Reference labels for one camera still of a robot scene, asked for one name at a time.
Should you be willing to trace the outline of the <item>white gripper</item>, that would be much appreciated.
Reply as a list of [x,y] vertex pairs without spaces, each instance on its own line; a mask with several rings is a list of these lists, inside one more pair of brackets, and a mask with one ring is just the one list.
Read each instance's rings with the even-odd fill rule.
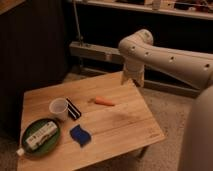
[[124,85],[129,79],[134,79],[137,87],[144,87],[144,65],[125,63],[123,67],[123,75],[121,77],[121,85]]

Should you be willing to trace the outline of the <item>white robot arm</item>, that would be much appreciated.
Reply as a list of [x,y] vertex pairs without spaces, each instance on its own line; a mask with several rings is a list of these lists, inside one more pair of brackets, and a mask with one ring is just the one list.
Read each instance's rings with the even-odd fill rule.
[[178,171],[213,171],[213,54],[154,46],[146,29],[123,38],[118,49],[122,84],[132,79],[142,86],[149,66],[201,91],[187,118]]

